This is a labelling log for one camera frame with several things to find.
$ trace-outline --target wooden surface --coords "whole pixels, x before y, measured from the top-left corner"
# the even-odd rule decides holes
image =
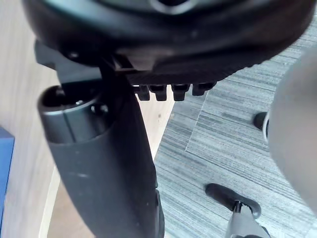
[[[34,36],[20,4],[0,0],[0,124],[16,138],[3,238],[39,237],[54,169],[36,102],[57,79],[55,72],[35,63]]]
[[[174,100],[171,90],[166,102],[157,102],[151,95],[149,102],[140,102],[144,123],[147,129],[153,158],[158,150]],[[94,237],[78,215],[67,191],[61,183],[57,192],[48,238],[92,238]]]

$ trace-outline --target blue object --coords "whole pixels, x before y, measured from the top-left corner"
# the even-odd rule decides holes
[[[0,236],[3,219],[3,207],[6,187],[8,183],[14,137],[0,127]]]

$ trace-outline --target striped carpet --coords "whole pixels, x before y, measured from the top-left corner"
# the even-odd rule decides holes
[[[231,213],[205,196],[214,182],[254,198],[259,223],[274,238],[317,238],[317,219],[270,159],[252,125],[267,111],[286,70],[317,43],[317,18],[292,47],[237,72],[203,97],[186,96],[173,108],[156,156],[166,236],[223,238]]]

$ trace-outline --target floor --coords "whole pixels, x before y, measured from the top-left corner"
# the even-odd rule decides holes
[[[231,213],[205,196],[215,182],[256,199],[274,238],[315,238],[317,219],[270,159],[252,125],[286,70],[317,43],[317,19],[292,47],[174,105],[155,159],[167,237],[223,238]]]

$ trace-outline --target chair caster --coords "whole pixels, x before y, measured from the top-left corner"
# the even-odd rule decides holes
[[[261,206],[256,201],[243,197],[235,191],[215,183],[209,183],[205,187],[205,193],[216,202],[233,211],[236,204],[241,202],[250,207],[254,219],[261,216]]]

